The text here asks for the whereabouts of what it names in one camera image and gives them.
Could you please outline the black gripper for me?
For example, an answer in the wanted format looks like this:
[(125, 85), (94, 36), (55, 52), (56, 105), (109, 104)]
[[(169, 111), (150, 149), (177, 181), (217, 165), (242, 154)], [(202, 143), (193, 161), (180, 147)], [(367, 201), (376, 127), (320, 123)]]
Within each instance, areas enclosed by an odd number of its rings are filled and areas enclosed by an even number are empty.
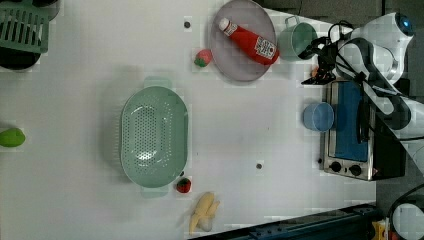
[(337, 47), (328, 43), (327, 37), (320, 37), (311, 43), (298, 55), (302, 60), (318, 55), (318, 70), (315, 76), (302, 82), (302, 85), (326, 85), (336, 79), (332, 73), (336, 66)]

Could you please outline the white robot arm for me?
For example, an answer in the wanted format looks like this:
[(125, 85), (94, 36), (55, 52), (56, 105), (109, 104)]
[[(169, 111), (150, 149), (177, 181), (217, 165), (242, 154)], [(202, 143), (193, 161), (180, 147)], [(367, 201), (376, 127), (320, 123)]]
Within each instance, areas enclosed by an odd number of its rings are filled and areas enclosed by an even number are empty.
[(326, 85), (338, 76), (354, 82), (363, 99), (394, 137), (401, 142), (418, 169), (423, 168), (423, 104), (396, 88), (405, 70), (405, 57), (414, 37), (410, 19), (394, 12), (349, 32), (337, 24), (339, 37), (328, 33), (301, 52), (318, 57), (315, 75), (305, 85)]

